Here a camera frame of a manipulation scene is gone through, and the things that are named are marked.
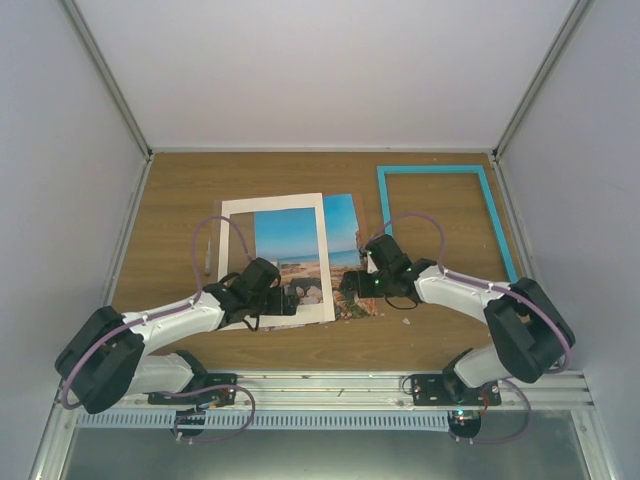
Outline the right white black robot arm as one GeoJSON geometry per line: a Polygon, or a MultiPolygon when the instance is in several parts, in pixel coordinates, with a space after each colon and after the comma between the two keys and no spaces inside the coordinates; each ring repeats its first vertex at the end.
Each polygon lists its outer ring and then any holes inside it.
{"type": "Polygon", "coordinates": [[[515,378],[532,384],[567,368],[575,335],[534,280],[514,283],[466,276],[429,259],[413,262],[384,234],[366,245],[373,272],[349,271],[340,291],[360,298],[410,300],[449,308],[485,324],[491,343],[454,358],[440,374],[444,396],[464,405],[485,385],[515,378]]]}

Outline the white mat board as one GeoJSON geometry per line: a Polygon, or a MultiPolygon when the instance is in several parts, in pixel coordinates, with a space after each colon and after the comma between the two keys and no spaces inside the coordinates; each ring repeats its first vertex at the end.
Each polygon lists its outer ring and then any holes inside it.
{"type": "Polygon", "coordinates": [[[254,229],[256,254],[284,267],[284,261],[311,256],[319,268],[322,298],[303,303],[294,316],[263,315],[260,326],[285,329],[335,320],[333,290],[326,235],[323,195],[307,193],[273,197],[227,200],[221,203],[221,215],[252,214],[263,220],[254,229]]]}

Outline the beach landscape photo print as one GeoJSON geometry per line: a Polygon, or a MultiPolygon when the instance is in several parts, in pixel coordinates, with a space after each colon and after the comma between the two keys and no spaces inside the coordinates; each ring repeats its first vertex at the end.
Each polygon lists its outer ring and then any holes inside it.
{"type": "MultiPolygon", "coordinates": [[[[339,290],[345,272],[365,270],[360,259],[362,240],[353,197],[350,194],[325,196],[323,203],[335,320],[373,317],[377,314],[373,299],[362,299],[352,293],[344,295],[339,290]]],[[[254,229],[259,228],[262,222],[262,219],[254,217],[254,229]]],[[[319,268],[311,256],[287,259],[279,271],[282,286],[296,289],[298,307],[322,298],[322,292],[318,289],[319,268]]]]}

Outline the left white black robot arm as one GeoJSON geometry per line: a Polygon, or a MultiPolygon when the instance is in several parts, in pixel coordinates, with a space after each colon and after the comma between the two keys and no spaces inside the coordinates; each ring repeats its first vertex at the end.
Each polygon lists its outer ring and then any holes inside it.
{"type": "Polygon", "coordinates": [[[90,414],[122,398],[159,393],[193,404],[206,391],[206,370],[188,353],[157,357],[155,351],[186,337],[240,324],[251,331],[264,316],[296,314],[299,296],[263,258],[203,286],[185,300],[142,312],[94,311],[57,357],[64,408],[90,414]]]}

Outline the clear handle screwdriver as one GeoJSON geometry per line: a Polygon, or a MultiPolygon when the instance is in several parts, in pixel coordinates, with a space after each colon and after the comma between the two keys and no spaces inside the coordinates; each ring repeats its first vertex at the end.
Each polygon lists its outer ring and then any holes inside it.
{"type": "Polygon", "coordinates": [[[204,260],[204,268],[203,268],[204,276],[208,277],[211,275],[211,263],[212,263],[212,246],[211,246],[211,238],[209,238],[207,240],[207,248],[206,248],[205,260],[204,260]]]}

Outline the blue wooden picture frame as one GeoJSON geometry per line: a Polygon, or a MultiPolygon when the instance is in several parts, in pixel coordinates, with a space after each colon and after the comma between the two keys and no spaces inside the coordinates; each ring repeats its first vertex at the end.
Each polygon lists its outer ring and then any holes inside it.
{"type": "Polygon", "coordinates": [[[504,269],[509,281],[517,280],[516,266],[513,261],[511,251],[507,242],[507,238],[502,226],[502,222],[497,210],[489,181],[485,169],[480,164],[467,165],[386,165],[378,166],[376,169],[379,197],[381,203],[381,211],[384,220],[386,234],[393,234],[391,226],[391,208],[389,202],[389,193],[387,188],[387,175],[475,175],[481,188],[484,203],[489,215],[491,225],[493,227],[494,236],[499,248],[499,252],[503,261],[504,269]]]}

